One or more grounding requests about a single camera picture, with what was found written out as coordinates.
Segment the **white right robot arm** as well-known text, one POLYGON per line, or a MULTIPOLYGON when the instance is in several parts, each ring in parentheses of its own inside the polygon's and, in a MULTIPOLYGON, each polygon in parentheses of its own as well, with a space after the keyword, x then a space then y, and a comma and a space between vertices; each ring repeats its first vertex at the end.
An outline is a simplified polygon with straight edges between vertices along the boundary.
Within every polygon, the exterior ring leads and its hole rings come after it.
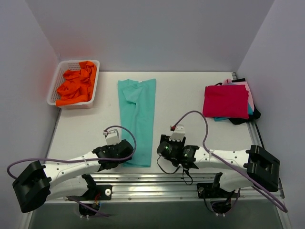
POLYGON ((243 187, 255 186, 269 192, 278 191, 280 161, 261 146, 252 145, 240 151, 210 150, 202 146, 186 145, 185 140, 172 141, 161 135, 157 154, 174 167, 216 169, 220 176, 212 184, 217 197, 243 187))

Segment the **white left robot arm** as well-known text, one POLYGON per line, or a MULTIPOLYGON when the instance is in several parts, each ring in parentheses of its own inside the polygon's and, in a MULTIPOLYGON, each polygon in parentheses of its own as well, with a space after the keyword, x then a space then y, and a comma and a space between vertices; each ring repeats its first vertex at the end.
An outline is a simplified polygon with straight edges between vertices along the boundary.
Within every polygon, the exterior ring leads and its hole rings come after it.
POLYGON ((21 211, 31 212, 48 200, 63 197, 109 200, 110 187, 98 187, 92 174, 130 160, 135 150, 136 146, 122 140, 115 145, 100 146, 72 160, 49 158, 48 164, 32 160, 12 183, 21 211))

